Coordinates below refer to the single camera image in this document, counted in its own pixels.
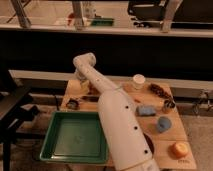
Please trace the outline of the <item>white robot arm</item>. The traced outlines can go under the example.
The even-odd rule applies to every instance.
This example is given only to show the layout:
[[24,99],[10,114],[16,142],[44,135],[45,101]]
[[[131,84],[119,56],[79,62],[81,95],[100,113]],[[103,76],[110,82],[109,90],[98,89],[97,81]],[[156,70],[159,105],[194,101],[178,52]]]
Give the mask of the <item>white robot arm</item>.
[[135,116],[133,99],[98,72],[93,53],[73,59],[80,79],[88,79],[100,92],[98,114],[116,171],[160,171]]

